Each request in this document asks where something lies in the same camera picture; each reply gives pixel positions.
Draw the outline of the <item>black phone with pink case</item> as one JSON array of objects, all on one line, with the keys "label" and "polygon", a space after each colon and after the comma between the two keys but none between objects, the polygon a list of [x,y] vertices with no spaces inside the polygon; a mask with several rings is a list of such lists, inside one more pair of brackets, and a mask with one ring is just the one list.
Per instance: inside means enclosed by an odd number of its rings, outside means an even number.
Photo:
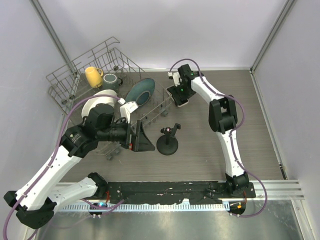
[{"label": "black phone with pink case", "polygon": [[189,102],[185,94],[175,86],[168,87],[166,90],[168,91],[171,98],[173,99],[176,107],[182,107],[183,105]]}]

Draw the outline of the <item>black phone stand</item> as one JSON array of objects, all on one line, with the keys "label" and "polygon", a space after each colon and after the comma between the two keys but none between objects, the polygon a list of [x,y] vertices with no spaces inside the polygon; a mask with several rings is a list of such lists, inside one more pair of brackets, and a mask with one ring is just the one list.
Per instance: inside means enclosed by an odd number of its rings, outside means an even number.
[{"label": "black phone stand", "polygon": [[163,134],[156,142],[156,148],[160,154],[165,156],[173,155],[179,147],[178,140],[175,137],[177,130],[181,129],[179,123],[175,123],[174,127],[164,127],[160,130]]}]

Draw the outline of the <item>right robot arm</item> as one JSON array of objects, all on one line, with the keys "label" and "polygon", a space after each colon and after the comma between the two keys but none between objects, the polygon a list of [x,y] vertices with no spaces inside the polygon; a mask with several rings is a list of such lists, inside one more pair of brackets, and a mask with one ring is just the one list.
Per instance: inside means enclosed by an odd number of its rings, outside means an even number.
[{"label": "right robot arm", "polygon": [[208,124],[218,136],[225,159],[225,190],[230,197],[238,197],[249,186],[249,177],[243,169],[237,143],[238,116],[234,97],[217,90],[203,73],[191,70],[188,64],[167,75],[173,85],[166,90],[177,107],[186,105],[195,94],[208,104]]}]

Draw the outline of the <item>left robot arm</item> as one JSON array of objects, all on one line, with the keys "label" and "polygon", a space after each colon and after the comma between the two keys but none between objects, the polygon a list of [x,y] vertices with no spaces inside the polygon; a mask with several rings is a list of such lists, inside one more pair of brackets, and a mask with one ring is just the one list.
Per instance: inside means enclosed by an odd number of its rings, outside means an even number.
[{"label": "left robot arm", "polygon": [[37,230],[46,225],[59,209],[72,202],[85,198],[102,199],[108,183],[96,172],[63,190],[53,190],[73,166],[97,148],[99,142],[118,142],[134,152],[155,150],[141,121],[137,121],[136,130],[131,129],[130,114],[137,108],[136,102],[126,102],[120,107],[121,117],[114,120],[113,106],[99,103],[90,109],[80,124],[68,128],[58,140],[52,156],[30,182],[18,191],[11,190],[4,195],[19,221]]}]

